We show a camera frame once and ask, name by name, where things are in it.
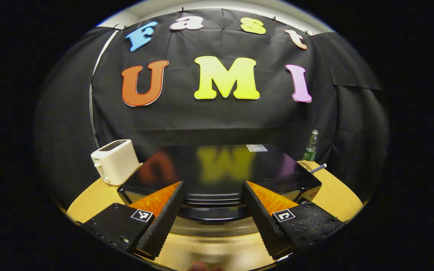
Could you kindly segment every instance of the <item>hand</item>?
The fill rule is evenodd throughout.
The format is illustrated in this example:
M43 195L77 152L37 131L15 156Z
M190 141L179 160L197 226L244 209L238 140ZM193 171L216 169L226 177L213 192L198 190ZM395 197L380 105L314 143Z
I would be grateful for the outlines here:
M221 267L214 267L209 270L208 266L201 261L195 261L187 271L224 271Z

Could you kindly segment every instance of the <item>letter f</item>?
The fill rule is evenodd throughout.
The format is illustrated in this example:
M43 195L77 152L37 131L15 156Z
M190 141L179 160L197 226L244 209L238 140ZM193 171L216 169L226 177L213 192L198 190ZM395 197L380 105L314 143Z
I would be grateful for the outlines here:
M142 45L148 43L151 40L150 37L145 37L145 35L150 36L151 34L153 34L152 26L156 26L157 24L157 22L150 22L148 24L145 24L144 26L133 31L125 37L129 38L131 41L131 52L135 51L136 49L140 48Z

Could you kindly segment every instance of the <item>sticker label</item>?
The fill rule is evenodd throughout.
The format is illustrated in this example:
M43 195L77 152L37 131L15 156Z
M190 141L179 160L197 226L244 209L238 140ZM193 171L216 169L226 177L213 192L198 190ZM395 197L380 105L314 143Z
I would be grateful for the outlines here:
M136 212L134 212L133 215L131 215L131 218L134 218L136 220L140 220L143 222L147 222L152 215L153 215L152 212L147 212L147 211L137 209Z
M296 216L294 216L293 213L291 213L291 211L289 211L289 209L285 209L285 210L282 210L282 211L275 212L273 215L280 222L286 221L286 220L289 220L291 218L295 218L296 217Z
M304 157L303 159L306 161L314 161L314 158L316 157L316 153L312 151L304 151Z
M264 145L246 145L250 152L267 151Z

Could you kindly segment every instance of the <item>white wall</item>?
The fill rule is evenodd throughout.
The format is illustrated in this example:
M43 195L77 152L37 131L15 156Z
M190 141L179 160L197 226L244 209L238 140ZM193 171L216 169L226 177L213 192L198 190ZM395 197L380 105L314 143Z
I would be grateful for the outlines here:
M305 11L298 9L296 6L290 5L286 2L279 0L146 0L137 5L127 8L122 11L121 26L117 28L122 29L123 25L131 25L140 21L144 21L159 15L164 15L172 12L180 11L184 7L185 10L203 9L203 8L224 8L240 10L259 14L264 17L276 17L280 21L290 26L294 26L302 31L308 31L310 34L334 32L329 26L307 14ZM128 20L127 13L134 14L132 20ZM113 27L118 23L120 14L116 14L98 26Z
M117 24L117 26L115 27L116 29L123 29L124 26L131 26L140 21L140 17L133 14L132 12L122 11L109 17L98 26L114 27Z

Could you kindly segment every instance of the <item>yellow letter m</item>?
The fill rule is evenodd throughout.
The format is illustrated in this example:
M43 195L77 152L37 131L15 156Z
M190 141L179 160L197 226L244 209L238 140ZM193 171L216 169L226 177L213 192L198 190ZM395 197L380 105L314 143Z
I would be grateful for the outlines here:
M217 96L217 91L212 88L212 80L214 80L224 98L229 96L237 81L234 97L238 99L259 99L260 94L255 89L254 81L255 60L239 57L229 70L215 56L200 56L195 58L195 63L200 65L199 90L194 94L196 99L213 99Z

